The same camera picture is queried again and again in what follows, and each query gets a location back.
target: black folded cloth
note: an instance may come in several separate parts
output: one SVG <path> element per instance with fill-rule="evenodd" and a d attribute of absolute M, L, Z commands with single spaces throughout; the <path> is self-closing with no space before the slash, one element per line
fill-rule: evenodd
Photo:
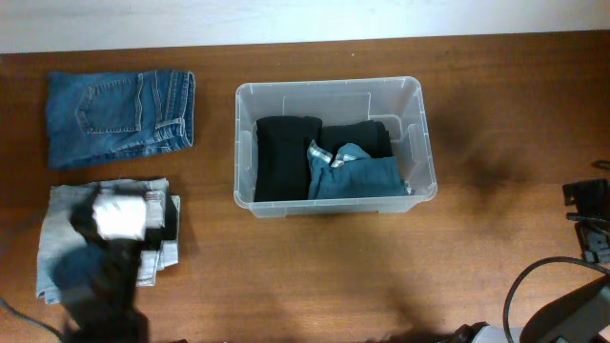
<path fill-rule="evenodd" d="M 254 201 L 306 200 L 312 181 L 307 149 L 322 120 L 271 116 L 256 121 L 258 173 Z"/>
<path fill-rule="evenodd" d="M 383 123 L 373 120 L 352 125 L 341 125 L 322 128 L 318 146 L 333 156 L 339 148 L 354 143 L 373 158 L 392 157 L 390 133 Z"/>

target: clear plastic container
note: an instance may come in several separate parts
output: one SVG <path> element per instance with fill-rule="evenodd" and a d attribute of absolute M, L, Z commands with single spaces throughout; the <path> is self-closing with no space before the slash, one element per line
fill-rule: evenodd
<path fill-rule="evenodd" d="M 273 115 L 318 117 L 323 126 L 369 119 L 382 122 L 390 132 L 400 176 L 415 195 L 254 202 L 258 167 L 256 120 Z M 234 177 L 235 203 L 258 218 L 304 213 L 407 212 L 437 194 L 421 86 L 413 77 L 244 84 L 235 94 Z"/>

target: wire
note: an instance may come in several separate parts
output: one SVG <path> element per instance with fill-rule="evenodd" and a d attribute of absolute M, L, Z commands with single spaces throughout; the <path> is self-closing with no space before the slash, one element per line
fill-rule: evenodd
<path fill-rule="evenodd" d="M 517 280 L 515 280 L 515 283 L 513 283 L 513 286 L 511 287 L 511 290 L 508 292 L 508 295 L 506 295 L 506 301 L 504 302 L 504 311 L 502 314 L 502 323 L 504 325 L 504 334 L 506 334 L 506 339 L 508 340 L 508 343 L 515 343 L 515 341 L 513 340 L 513 336 L 511 335 L 509 326 L 508 326 L 508 313 L 509 313 L 509 310 L 511 307 L 511 301 L 513 301 L 513 296 L 515 295 L 515 292 L 517 291 L 517 287 L 519 286 L 521 281 L 523 281 L 523 279 L 534 269 L 536 269 L 540 266 L 544 266 L 546 264 L 550 264 L 550 263 L 575 264 L 575 265 L 586 267 L 586 268 L 594 270 L 594 271 L 601 272 L 607 276 L 610 276 L 610 270 L 608 270 L 607 268 L 604 268 L 604 267 L 594 264 L 594 263 L 585 262 L 585 261 L 579 260 L 574 257 L 549 257 L 549 258 L 544 258 L 538 262 L 533 263 L 531 266 L 527 267 L 525 269 L 525 271 L 521 272 L 521 274 L 517 277 Z"/>
<path fill-rule="evenodd" d="M 52 327 L 48 324 L 45 324 L 43 322 L 32 319 L 32 318 L 26 316 L 25 314 L 20 313 L 16 309 L 12 308 L 9 304 L 7 304 L 7 302 L 3 298 L 0 298 L 0 307 L 7 310 L 8 313 L 16 316 L 17 318 L 25 320 L 28 323 L 32 324 L 33 326 L 36 326 L 40 329 L 44 329 L 44 330 L 54 334 L 57 337 L 57 339 L 59 339 L 60 342 L 62 341 L 62 334 L 57 329 L 55 329 L 54 327 Z"/>

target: denim waistband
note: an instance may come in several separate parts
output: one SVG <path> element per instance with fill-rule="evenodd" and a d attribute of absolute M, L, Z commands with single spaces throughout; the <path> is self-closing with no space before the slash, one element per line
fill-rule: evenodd
<path fill-rule="evenodd" d="M 51 168 L 87 167 L 193 145 L 192 72 L 52 72 L 49 81 Z"/>

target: wooden table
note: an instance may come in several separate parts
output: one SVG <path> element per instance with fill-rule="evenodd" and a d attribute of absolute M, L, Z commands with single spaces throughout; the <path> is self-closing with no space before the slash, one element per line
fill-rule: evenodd
<path fill-rule="evenodd" d="M 193 71 L 191 149 L 50 171 L 48 71 Z M 257 220 L 233 200 L 234 93 L 246 82 L 411 75 L 422 85 L 438 195 L 402 214 Z M 152 342 L 353 342 L 501 326 L 512 282 L 547 256 L 580 256 L 561 185 L 608 177 L 610 32 L 0 55 L 0 295 L 56 327 L 34 298 L 51 185 L 165 176 L 182 197 L 180 264 L 141 288 Z M 598 277 L 548 267 L 512 308 Z M 0 341 L 52 337 L 0 312 Z"/>

